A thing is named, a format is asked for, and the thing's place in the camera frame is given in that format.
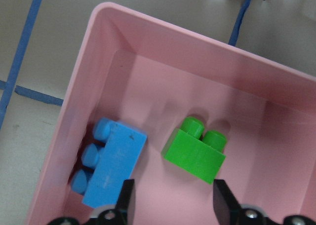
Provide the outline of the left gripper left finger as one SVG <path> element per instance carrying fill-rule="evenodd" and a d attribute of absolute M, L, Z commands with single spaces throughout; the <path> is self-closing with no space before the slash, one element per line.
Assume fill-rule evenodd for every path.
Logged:
<path fill-rule="evenodd" d="M 135 180 L 123 182 L 115 205 L 104 205 L 95 209 L 89 225 L 132 225 L 135 211 Z"/>

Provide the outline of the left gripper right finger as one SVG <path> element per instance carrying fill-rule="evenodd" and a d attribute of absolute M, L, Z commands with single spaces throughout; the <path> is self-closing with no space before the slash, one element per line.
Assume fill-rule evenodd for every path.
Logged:
<path fill-rule="evenodd" d="M 227 183 L 215 179 L 213 182 L 213 209 L 220 225 L 269 225 L 270 222 L 260 211 L 243 208 Z"/>

